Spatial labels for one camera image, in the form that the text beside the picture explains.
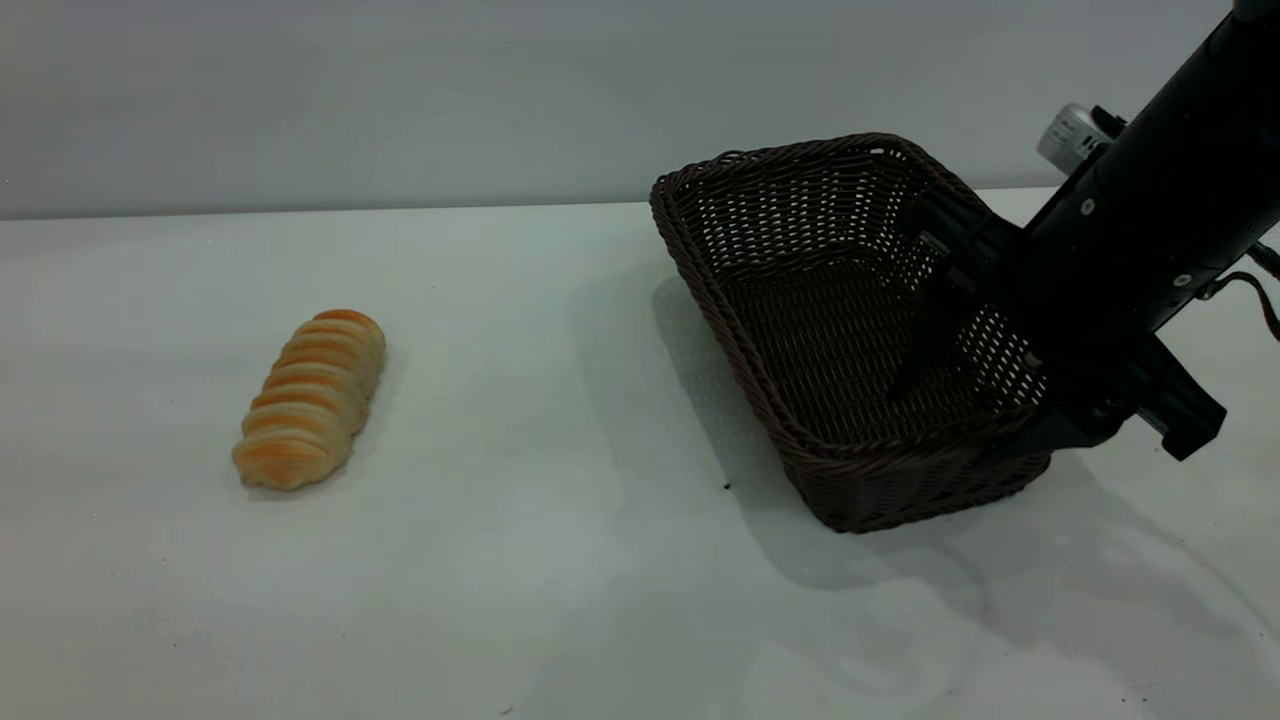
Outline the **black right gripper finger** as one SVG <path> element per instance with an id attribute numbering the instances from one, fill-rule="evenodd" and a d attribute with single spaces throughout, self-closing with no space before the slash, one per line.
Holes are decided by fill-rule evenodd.
<path id="1" fill-rule="evenodd" d="M 1092 448 L 1111 439 L 1132 416 L 1128 407 L 1074 400 L 1042 404 L 1012 437 L 1014 454 Z"/>
<path id="2" fill-rule="evenodd" d="M 901 398 L 919 383 L 977 305 L 974 279 L 955 263 L 938 264 L 913 297 L 909 342 L 890 387 L 890 400 Z"/>

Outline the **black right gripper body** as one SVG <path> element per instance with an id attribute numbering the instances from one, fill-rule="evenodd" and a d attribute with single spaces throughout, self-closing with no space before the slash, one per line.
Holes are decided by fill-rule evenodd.
<path id="1" fill-rule="evenodd" d="M 1123 405 L 1161 434 L 1166 454 L 1185 460 L 1226 418 L 1156 337 L 1160 313 L 1187 299 L 1156 286 L 1148 268 L 1112 243 L 1107 211 L 1080 206 L 1055 200 L 1043 219 L 1021 228 L 934 184 L 913 205 L 913 237 L 940 251 L 936 266 L 955 263 L 974 279 L 974 313 L 996 310 L 1025 343 L 1020 363 L 1044 382 L 1034 410 L 1057 398 Z M 980 460 L 1028 455 L 1012 452 L 1019 428 Z"/>

